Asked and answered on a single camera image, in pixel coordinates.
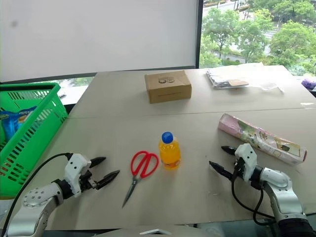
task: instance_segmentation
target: purple object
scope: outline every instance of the purple object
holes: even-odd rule
[[[302,85],[307,88],[307,89],[311,89],[313,90],[314,87],[316,86],[316,81],[311,81],[311,80],[308,80],[308,79],[304,79],[302,81]]]

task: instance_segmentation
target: projector screen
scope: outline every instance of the projector screen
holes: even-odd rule
[[[0,0],[0,81],[195,66],[198,0]]]

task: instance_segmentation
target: red scissors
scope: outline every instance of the red scissors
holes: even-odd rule
[[[144,157],[142,158],[142,160],[140,161],[140,163],[138,164],[137,168],[134,170],[134,162],[136,160],[136,158],[139,156],[139,155],[144,155]],[[154,168],[148,172],[147,172],[147,169],[148,169],[148,165],[152,159],[152,157],[154,158],[154,160],[156,160],[156,164],[154,166]],[[139,175],[139,178],[137,178],[137,175],[139,174],[139,171],[141,169],[141,167],[143,166],[143,164],[145,164],[145,167],[143,168],[141,174]],[[123,202],[123,206],[122,208],[125,206],[127,200],[129,199],[129,197],[132,195],[137,183],[141,180],[141,179],[144,179],[146,177],[148,177],[149,175],[151,175],[158,167],[158,164],[159,164],[159,159],[158,159],[158,156],[154,153],[149,153],[149,152],[146,152],[146,151],[140,151],[140,152],[137,152],[133,159],[132,159],[132,162],[130,164],[130,170],[132,171],[132,175],[133,175],[133,181],[132,181],[132,184],[126,194],[126,197],[125,197],[125,200]]]

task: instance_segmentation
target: green plastic basket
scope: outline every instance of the green plastic basket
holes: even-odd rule
[[[6,143],[0,121],[0,198],[14,197],[68,114],[56,83],[0,85],[0,110],[18,112],[36,106]]]

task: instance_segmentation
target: pink box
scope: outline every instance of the pink box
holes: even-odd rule
[[[223,114],[218,128],[290,165],[304,162],[307,156],[307,150],[299,145],[229,114]]]

